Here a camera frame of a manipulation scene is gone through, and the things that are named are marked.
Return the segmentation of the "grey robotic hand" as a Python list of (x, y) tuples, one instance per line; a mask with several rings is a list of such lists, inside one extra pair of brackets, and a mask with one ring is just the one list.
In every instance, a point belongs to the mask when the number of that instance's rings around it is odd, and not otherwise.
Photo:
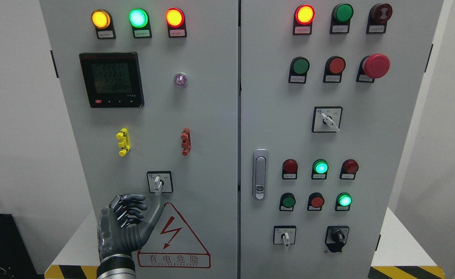
[(141, 249), (151, 236), (163, 210), (163, 195), (153, 198), (148, 213), (140, 194), (117, 195), (108, 207), (100, 210), (97, 224), (100, 261), (116, 254), (129, 255)]

